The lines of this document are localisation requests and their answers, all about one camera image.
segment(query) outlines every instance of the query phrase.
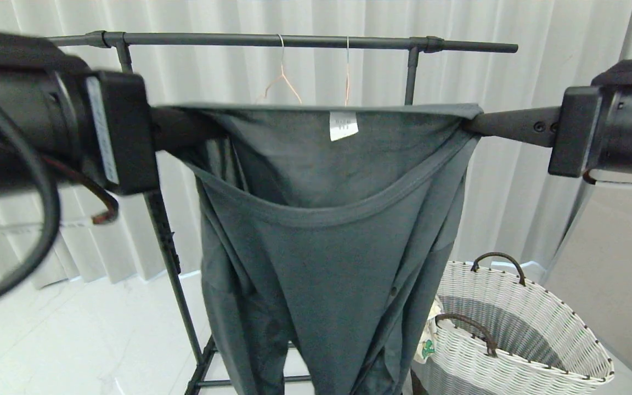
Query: white wicker basket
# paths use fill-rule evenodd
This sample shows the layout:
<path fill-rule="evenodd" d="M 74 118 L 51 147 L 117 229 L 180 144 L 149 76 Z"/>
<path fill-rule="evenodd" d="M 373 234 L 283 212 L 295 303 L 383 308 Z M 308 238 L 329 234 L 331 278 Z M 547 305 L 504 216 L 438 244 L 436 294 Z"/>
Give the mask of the white wicker basket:
<path fill-rule="evenodd" d="M 490 256 L 509 259 L 520 275 L 478 270 Z M 611 358 L 581 318 L 526 282 L 504 253 L 485 253 L 472 267 L 448 262 L 437 296 L 451 314 L 436 318 L 436 352 L 412 366 L 430 395 L 591 393 L 614 378 Z M 464 316 L 458 325 L 446 319 L 456 315 Z"/>

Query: curtain fold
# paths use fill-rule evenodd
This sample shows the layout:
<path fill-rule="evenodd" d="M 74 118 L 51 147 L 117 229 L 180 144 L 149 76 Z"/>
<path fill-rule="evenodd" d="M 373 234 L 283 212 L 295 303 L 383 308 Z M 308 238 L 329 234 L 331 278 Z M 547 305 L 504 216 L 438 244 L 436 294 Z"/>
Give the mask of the curtain fold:
<path fill-rule="evenodd" d="M 414 103 L 477 102 L 485 111 L 560 105 L 571 85 L 619 59 L 632 0 L 512 0 L 321 2 L 212 0 L 0 0 L 0 30 L 39 36 L 93 30 L 128 32 L 289 33 L 290 35 L 439 36 L 447 40 L 511 42 L 516 54 L 422 54 Z M 118 70 L 113 50 L 65 48 L 91 67 Z M 131 47 L 151 104 L 254 103 L 279 74 L 280 48 Z M 306 105 L 342 105 L 346 51 L 288 48 L 286 74 Z M 349 51 L 350 105 L 399 105 L 407 53 Z M 263 103 L 296 104 L 282 84 Z M 551 262 L 572 218 L 579 181 L 547 175 L 550 150 L 483 138 L 467 179 L 467 196 L 452 258 L 490 250 L 522 261 Z M 198 196 L 193 174 L 161 153 L 160 175 L 183 273 L 200 267 Z M 82 188 L 65 188 L 63 217 L 100 209 Z M 35 195 L 0 199 L 0 224 L 40 220 Z M 65 278 L 112 282 L 163 271 L 160 249 L 140 196 L 121 199 L 113 225 L 65 229 L 33 284 Z M 0 273 L 20 262 L 31 236 L 0 239 Z"/>

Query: basket handle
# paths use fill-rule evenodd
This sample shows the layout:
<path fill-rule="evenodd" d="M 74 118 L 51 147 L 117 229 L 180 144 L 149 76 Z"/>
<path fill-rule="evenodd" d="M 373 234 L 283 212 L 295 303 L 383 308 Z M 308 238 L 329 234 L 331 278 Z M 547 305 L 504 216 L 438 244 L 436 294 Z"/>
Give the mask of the basket handle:
<path fill-rule="evenodd" d="M 480 255 L 479 258 L 475 259 L 474 263 L 472 263 L 472 272 L 477 272 L 477 270 L 479 270 L 479 262 L 482 259 L 489 258 L 489 257 L 507 258 L 509 260 L 509 262 L 514 264 L 514 266 L 516 267 L 516 270 L 518 270 L 518 276 L 521 278 L 518 281 L 518 283 L 520 285 L 523 285 L 524 287 L 526 286 L 526 275 L 523 273 L 523 269 L 521 268 L 521 265 L 519 265 L 518 262 L 516 262 L 516 260 L 514 259 L 514 257 L 511 257 L 511 255 L 509 255 L 508 253 L 487 252 L 484 255 Z"/>
<path fill-rule="evenodd" d="M 436 315 L 436 326 L 438 325 L 439 320 L 459 320 L 477 328 L 482 333 L 482 335 L 484 335 L 484 339 L 482 340 L 484 340 L 484 342 L 487 343 L 487 355 L 489 355 L 490 357 L 496 358 L 496 341 L 492 338 L 492 335 L 491 333 L 489 333 L 489 330 L 487 330 L 487 328 L 482 326 L 481 323 L 478 323 L 477 321 L 472 320 L 472 318 L 469 318 L 466 315 L 452 314 L 452 313 Z"/>

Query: black metal rack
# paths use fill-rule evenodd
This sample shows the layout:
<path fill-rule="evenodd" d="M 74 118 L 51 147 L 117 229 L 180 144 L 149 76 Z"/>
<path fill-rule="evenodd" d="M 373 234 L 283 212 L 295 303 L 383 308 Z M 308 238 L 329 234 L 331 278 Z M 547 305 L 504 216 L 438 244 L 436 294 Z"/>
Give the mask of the black metal rack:
<path fill-rule="evenodd" d="M 419 65 L 419 54 L 442 52 L 443 50 L 463 50 L 463 52 L 515 53 L 518 45 L 510 43 L 488 42 L 456 42 L 439 37 L 336 37 L 336 36 L 292 36 L 292 35 L 228 35 L 227 33 L 127 33 L 96 31 L 86 35 L 50 37 L 58 47 L 89 45 L 98 48 L 116 48 L 121 70 L 132 72 L 131 45 L 202 45 L 233 47 L 301 47 L 301 48 L 359 48 L 359 49 L 396 49 L 409 52 L 407 62 L 407 80 L 404 105 L 414 102 L 416 70 Z M 191 351 L 196 359 L 196 369 L 188 382 L 185 395 L 196 395 L 202 388 L 229 387 L 230 380 L 206 380 L 206 373 L 211 366 L 213 356 L 218 352 L 213 335 L 209 337 L 206 347 L 201 348 L 189 307 L 180 283 L 180 260 L 172 239 L 173 232 L 165 209 L 162 193 L 158 191 L 145 193 L 145 204 L 148 206 L 153 221 L 155 235 L 162 252 L 167 275 L 182 315 L 189 337 Z M 308 382 L 311 376 L 291 376 L 285 382 Z"/>

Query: white marble floor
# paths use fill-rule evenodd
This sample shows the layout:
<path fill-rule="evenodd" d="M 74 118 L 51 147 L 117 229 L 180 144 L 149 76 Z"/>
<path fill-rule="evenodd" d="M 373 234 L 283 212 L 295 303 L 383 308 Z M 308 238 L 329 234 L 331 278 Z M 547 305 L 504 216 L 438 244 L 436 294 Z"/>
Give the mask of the white marble floor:
<path fill-rule="evenodd" d="M 200 276 L 183 278 L 191 314 L 206 343 Z M 0 301 L 0 395 L 174 395 L 194 372 L 180 315 L 165 275 L 116 285 L 70 281 L 34 290 L 30 284 Z M 306 374 L 296 351 L 285 372 Z M 220 356 L 208 379 L 226 379 Z M 234 394 L 232 388 L 201 393 Z M 288 395 L 311 395 L 310 384 L 287 386 Z M 621 363 L 617 378 L 597 395 L 632 395 L 632 373 Z"/>

